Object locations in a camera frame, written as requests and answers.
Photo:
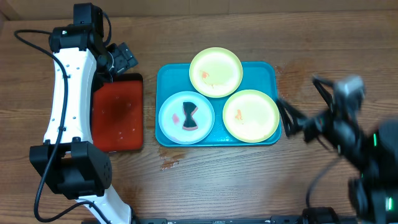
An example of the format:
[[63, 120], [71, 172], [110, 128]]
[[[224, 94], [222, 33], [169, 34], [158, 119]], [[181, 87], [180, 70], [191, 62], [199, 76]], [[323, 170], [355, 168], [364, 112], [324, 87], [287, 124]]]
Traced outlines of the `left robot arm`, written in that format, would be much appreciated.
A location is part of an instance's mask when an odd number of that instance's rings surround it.
[[93, 144], [92, 97], [137, 60], [126, 44], [111, 42], [106, 13], [92, 3], [73, 7], [73, 22], [49, 33], [47, 55], [53, 59], [52, 112], [43, 143], [32, 146], [30, 163], [39, 173], [39, 188], [86, 207], [98, 223], [138, 223], [132, 207], [112, 186], [109, 156]]

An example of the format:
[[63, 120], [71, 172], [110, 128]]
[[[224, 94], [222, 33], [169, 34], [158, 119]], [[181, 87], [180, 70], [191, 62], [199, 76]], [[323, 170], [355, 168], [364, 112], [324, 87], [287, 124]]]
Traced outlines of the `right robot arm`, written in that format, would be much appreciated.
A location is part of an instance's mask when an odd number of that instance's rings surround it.
[[397, 222], [397, 120], [387, 120], [365, 135], [357, 120], [365, 96], [363, 79], [350, 76], [333, 82], [314, 77], [313, 84], [327, 109], [308, 117], [279, 98], [288, 137], [303, 132], [304, 141], [323, 136], [361, 177], [348, 182], [349, 199], [358, 218], [370, 223]]

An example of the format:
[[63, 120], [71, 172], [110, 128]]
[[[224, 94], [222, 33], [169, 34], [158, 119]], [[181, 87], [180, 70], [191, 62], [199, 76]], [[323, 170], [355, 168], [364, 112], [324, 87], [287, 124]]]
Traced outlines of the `light blue plastic plate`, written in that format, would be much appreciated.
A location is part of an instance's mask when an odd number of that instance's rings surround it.
[[204, 140], [213, 129], [215, 111], [210, 101], [194, 91], [168, 97], [159, 110], [158, 123], [170, 141], [190, 145]]

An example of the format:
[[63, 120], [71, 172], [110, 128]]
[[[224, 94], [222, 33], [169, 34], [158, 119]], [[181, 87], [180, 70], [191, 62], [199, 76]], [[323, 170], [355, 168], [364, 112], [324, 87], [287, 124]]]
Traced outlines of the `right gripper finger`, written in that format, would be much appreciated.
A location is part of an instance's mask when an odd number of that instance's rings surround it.
[[284, 125], [285, 135], [290, 137], [302, 131], [308, 118], [282, 98], [279, 98], [275, 103]]
[[335, 109], [335, 102], [332, 94], [325, 89], [325, 86], [333, 88], [334, 82], [318, 76], [312, 78], [313, 85], [318, 90], [321, 97], [324, 99], [329, 109]]

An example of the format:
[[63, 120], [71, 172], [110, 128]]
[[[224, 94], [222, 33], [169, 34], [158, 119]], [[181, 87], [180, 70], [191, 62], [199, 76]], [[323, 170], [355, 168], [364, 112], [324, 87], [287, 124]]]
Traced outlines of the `green pink dish sponge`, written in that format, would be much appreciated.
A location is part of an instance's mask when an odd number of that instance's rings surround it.
[[185, 121], [183, 123], [183, 129], [187, 131], [193, 131], [198, 128], [196, 121], [193, 119], [193, 115], [197, 111], [198, 107], [192, 102], [183, 102], [183, 112], [185, 115]]

